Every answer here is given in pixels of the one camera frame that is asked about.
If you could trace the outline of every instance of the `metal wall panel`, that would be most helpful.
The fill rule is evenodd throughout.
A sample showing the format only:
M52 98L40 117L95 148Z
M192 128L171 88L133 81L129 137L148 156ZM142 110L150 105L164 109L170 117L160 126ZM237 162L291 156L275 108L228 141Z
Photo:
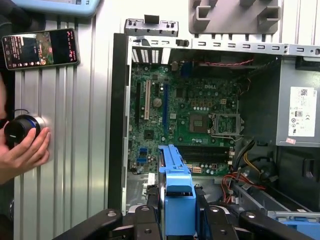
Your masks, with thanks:
M108 79L113 32L119 30L107 29L111 11L105 2L90 20L47 21L48 30L77 30L79 66L16 73L15 107L41 116L51 141L49 162L15 179L15 240L52 239L107 207Z
M186 0L101 1L90 22L47 22L47 29L76 28L78 67L16 73L15 107L41 115L52 134L49 163L15 179L15 240L51 239L107 207L113 33L124 32L126 18L160 15L179 21L180 37L192 37ZM320 0L279 0L279 5L283 21L276 34L232 40L320 45Z

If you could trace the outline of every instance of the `finger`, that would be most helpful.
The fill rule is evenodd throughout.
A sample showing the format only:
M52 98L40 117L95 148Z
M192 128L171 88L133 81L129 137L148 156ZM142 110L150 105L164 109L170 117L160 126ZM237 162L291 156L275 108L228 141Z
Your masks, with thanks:
M46 135L42 145L40 146L40 148L38 149L38 151L36 151L35 154L33 154L30 158L27 158L26 160L28 161L29 164L34 164L35 162L37 162L39 159L42 159L42 157L46 154L47 149L48 149L48 145L50 142L50 132Z
M36 137L29 149L20 156L20 158L22 158L22 161L28 161L40 149L48 136L48 132L48 128L45 128L40 132L39 136Z
M23 141L20 144L16 145L11 151L8 152L9 158L11 160L15 160L19 158L22 154L24 154L26 151L28 151L33 141L35 140L35 137L36 137L36 129L32 128L28 132L27 136L23 139Z
M8 121L5 123L3 128L0 129L0 145L6 144L5 127L7 124Z
M36 161L33 166L34 166L34 167L39 167L39 166L47 163L48 160L49 160L49 157L50 157L50 153L49 153L49 151L47 150L47 151L45 151L44 156L43 156L40 160Z

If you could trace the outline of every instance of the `green circuit board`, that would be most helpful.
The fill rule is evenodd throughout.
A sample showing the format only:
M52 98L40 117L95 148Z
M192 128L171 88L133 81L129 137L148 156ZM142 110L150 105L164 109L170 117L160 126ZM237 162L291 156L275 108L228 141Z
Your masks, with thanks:
M174 144L193 174L221 176L229 171L226 160L215 161L210 154L203 158L203 153L219 150L217 158L232 157L235 143L223 133L237 128L236 82L185 78L167 65L133 65L130 85L130 169L157 172L158 146ZM211 133L215 124L216 137Z

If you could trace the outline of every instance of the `smartphone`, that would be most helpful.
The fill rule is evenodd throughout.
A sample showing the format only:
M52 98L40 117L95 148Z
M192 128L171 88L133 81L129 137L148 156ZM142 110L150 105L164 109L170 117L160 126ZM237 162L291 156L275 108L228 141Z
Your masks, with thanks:
M80 62L72 28L4 36L2 47L8 70L75 65Z

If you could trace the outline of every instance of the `pcie slot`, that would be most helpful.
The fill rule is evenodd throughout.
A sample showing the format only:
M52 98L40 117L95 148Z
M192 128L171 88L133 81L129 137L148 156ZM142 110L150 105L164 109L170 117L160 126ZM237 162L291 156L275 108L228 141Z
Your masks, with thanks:
M150 94L151 94L151 81L145 82L145 106L144 106L144 120L149 120L150 116Z
M169 101L169 85L165 84L163 89L163 112L162 112L162 125L164 133L168 133L167 118L168 118L168 101Z
M141 83L136 83L136 93L135 93L135 109L134 109L134 123L139 129L139 118L140 118L140 94L141 94Z

